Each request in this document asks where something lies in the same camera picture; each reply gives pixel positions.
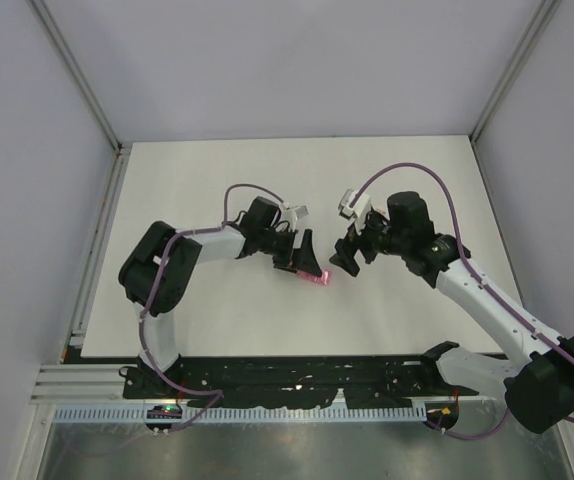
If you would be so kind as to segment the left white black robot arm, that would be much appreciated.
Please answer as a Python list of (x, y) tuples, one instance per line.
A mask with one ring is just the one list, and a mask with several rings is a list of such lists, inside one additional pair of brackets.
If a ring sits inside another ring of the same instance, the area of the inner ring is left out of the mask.
[(154, 222), (121, 267), (118, 282), (138, 314), (139, 361), (146, 386), (158, 397), (173, 396), (181, 383), (174, 309), (195, 268), (207, 262), (239, 260), (262, 253), (274, 268), (324, 281), (314, 253), (313, 232), (299, 231), (304, 206), (288, 207), (258, 196), (234, 221), (180, 231)]

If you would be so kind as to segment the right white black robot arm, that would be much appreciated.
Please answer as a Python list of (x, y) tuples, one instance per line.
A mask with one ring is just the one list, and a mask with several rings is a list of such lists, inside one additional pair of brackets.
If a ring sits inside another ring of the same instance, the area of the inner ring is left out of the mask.
[(391, 195), (387, 209), (382, 214), (368, 195), (347, 191), (339, 214), (349, 227), (331, 263), (357, 276), (357, 254), (367, 263), (378, 255), (401, 258), (412, 274), (461, 307), (505, 356), (496, 359), (445, 341), (424, 353), (421, 386), (432, 394), (465, 387), (500, 400), (536, 434), (574, 413), (574, 336), (562, 336), (498, 290), (454, 236), (435, 231), (418, 193)]

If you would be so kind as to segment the pink weekly pill organizer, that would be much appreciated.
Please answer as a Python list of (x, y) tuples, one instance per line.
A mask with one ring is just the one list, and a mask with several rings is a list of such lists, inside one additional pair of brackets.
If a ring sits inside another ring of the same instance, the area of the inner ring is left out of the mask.
[(296, 275), (303, 280), (322, 286), (327, 286), (331, 279), (331, 272), (329, 270), (323, 270), (320, 276), (315, 276), (304, 271), (297, 271)]

